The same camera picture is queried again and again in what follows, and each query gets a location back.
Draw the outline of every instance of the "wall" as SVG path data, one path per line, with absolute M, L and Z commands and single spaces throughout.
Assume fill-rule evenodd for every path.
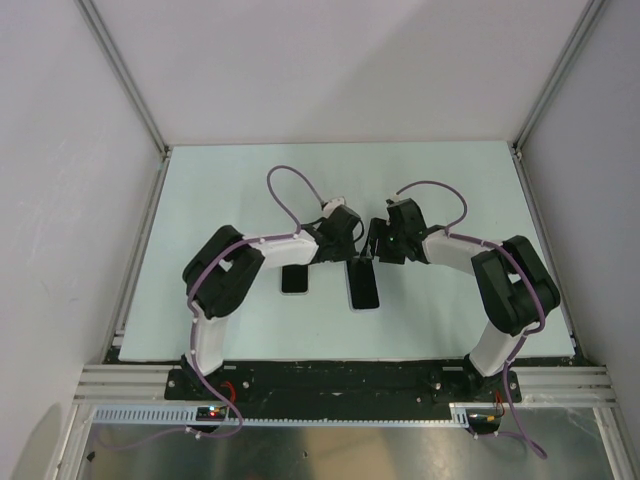
M 171 144 L 511 140 L 587 0 L 96 0 Z
M 0 478 L 40 478 L 158 157 L 70 0 L 0 7 Z
M 524 149 L 579 339 L 640 449 L 640 3 L 611 2 Z

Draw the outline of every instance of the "phone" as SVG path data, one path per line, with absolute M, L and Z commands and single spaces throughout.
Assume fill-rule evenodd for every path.
M 352 310 L 374 310 L 380 307 L 376 275 L 370 258 L 356 257 L 347 262 L 347 286 Z
M 309 291 L 309 265 L 282 267 L 280 292 L 283 295 L 304 295 Z

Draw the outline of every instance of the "metal frame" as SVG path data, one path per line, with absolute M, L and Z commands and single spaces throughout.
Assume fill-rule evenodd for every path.
M 116 78 L 143 121 L 146 130 L 163 156 L 154 185 L 147 203 L 138 232 L 138 240 L 132 252 L 127 274 L 120 291 L 106 342 L 100 360 L 112 345 L 122 341 L 126 317 L 129 312 L 133 291 L 140 273 L 142 259 L 151 233 L 151 227 L 158 207 L 162 186 L 167 174 L 171 150 L 166 145 L 157 124 L 146 106 L 139 89 L 118 51 L 109 31 L 102 20 L 93 0 L 74 0 Z M 551 274 L 560 286 L 567 302 L 566 292 L 553 263 L 553 252 L 547 240 L 546 228 L 538 212 L 537 202 L 531 190 L 527 172 L 522 164 L 521 148 L 541 119 L 544 111 L 558 91 L 563 80 L 608 4 L 608 0 L 590 0 L 568 39 L 560 57 L 546 81 L 534 106 L 529 112 L 514 141 L 514 165 L 518 172 L 522 189 L 527 200 L 543 253 Z M 575 333 L 569 314 L 570 307 L 563 305 L 569 328 Z M 164 400 L 168 371 L 173 368 L 162 365 L 87 365 L 84 368 L 76 391 L 74 404 L 69 414 L 67 426 L 60 439 L 47 478 L 71 480 L 81 472 L 84 448 L 89 440 L 89 432 L 98 411 L 118 410 L 118 406 L 135 405 L 150 411 L 175 410 L 176 407 L 191 408 L 201 402 L 169 402 Z M 630 447 L 617 399 L 605 367 L 516 367 L 523 394 L 522 405 L 526 408 L 593 408 L 600 433 L 616 479 L 640 478 L 638 461 Z M 452 407 L 468 408 L 471 404 L 454 404 Z M 473 404 L 473 407 L 489 405 Z

